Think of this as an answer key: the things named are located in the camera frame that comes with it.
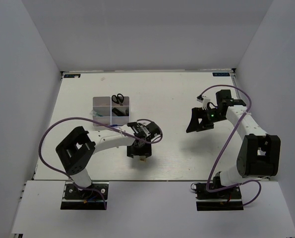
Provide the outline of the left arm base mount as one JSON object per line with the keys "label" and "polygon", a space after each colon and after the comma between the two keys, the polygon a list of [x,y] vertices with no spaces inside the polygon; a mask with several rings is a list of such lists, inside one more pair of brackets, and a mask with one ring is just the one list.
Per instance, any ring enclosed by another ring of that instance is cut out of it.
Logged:
{"label": "left arm base mount", "polygon": [[108,205],[109,183],[99,182],[93,183],[92,187],[96,191],[80,190],[72,183],[66,183],[63,190],[60,209],[61,210],[106,210]]}

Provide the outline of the black handled scissors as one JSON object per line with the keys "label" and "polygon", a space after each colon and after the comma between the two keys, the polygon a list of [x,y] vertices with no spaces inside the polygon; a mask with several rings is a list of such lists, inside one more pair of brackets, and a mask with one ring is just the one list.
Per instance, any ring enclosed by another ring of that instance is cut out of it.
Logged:
{"label": "black handled scissors", "polygon": [[121,93],[114,94],[114,95],[111,96],[111,100],[112,100],[113,103],[122,106],[123,102],[124,102],[124,95],[121,94]]}

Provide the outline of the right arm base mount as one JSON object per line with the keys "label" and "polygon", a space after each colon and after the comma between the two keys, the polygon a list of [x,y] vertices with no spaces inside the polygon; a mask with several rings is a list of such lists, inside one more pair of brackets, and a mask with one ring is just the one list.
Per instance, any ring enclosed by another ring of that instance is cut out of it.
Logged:
{"label": "right arm base mount", "polygon": [[219,192],[208,192],[206,183],[195,182],[190,186],[196,194],[197,211],[241,211],[242,196],[239,187]]}

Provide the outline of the purple highlighter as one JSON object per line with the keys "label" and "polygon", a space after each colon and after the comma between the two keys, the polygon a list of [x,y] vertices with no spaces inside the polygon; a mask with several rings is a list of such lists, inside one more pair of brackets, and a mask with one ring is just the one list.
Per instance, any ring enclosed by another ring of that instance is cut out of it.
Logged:
{"label": "purple highlighter", "polygon": [[112,109],[112,112],[116,115],[116,116],[118,116],[118,117],[124,117],[124,116],[126,116],[126,114],[124,114],[122,111],[120,111],[118,108],[113,108]]}

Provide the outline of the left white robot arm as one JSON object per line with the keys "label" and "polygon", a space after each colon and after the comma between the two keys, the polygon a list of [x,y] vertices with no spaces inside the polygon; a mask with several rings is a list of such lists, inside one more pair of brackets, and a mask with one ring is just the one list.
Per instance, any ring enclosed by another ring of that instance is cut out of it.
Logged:
{"label": "left white robot arm", "polygon": [[65,172],[77,185],[76,192],[87,198],[93,193],[93,184],[86,167],[95,153],[125,146],[127,157],[146,159],[152,155],[152,141],[161,139],[162,135],[152,121],[147,125],[129,122],[113,130],[93,132],[78,126],[56,147],[56,153]]}

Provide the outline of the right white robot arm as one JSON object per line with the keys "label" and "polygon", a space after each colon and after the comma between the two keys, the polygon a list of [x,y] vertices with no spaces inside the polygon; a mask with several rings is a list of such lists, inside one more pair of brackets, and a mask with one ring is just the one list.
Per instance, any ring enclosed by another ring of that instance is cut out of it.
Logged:
{"label": "right white robot arm", "polygon": [[[216,93],[216,106],[210,107],[211,100],[199,95],[197,100],[202,107],[193,108],[187,133],[213,129],[216,122],[228,120],[233,130],[222,147],[213,168],[209,173],[206,190],[223,198],[231,188],[274,177],[279,170],[281,140],[277,135],[270,135],[263,130],[249,113],[250,105],[241,99],[234,99],[229,89]],[[235,165],[216,175],[214,170],[234,134],[238,134],[242,144]]]}

